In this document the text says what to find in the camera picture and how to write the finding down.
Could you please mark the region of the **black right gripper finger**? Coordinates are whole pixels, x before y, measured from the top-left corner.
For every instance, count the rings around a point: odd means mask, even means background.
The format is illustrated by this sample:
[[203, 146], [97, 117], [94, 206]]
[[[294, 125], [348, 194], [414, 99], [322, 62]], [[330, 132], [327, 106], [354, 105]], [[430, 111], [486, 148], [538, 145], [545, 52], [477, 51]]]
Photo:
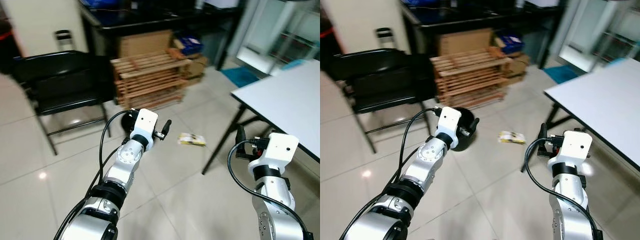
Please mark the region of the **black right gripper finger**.
[[246, 131], [244, 126], [237, 125], [237, 132], [235, 136], [235, 143], [238, 145], [235, 151], [236, 158], [245, 159], [245, 160], [247, 159], [245, 144], [241, 143], [246, 139], [247, 137], [246, 137]]
[[547, 140], [547, 125], [542, 123], [538, 132], [537, 138], [542, 139], [537, 142], [537, 155], [541, 157], [549, 157], [549, 152], [546, 147]]

